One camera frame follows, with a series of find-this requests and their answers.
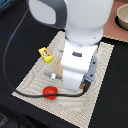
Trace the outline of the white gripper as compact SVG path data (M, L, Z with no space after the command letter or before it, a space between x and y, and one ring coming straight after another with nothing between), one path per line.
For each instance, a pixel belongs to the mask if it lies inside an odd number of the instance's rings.
M89 82L94 80L97 49L97 45L78 46L68 40L65 41L61 66L63 68L63 87L66 90L77 91L83 78Z

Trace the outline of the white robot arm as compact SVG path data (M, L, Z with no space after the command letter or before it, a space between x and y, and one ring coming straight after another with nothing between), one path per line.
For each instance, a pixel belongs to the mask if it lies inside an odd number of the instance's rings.
M92 60L103 36L114 0L29 0L32 16L40 23L65 30L61 59L63 86L77 91L82 78L94 73Z

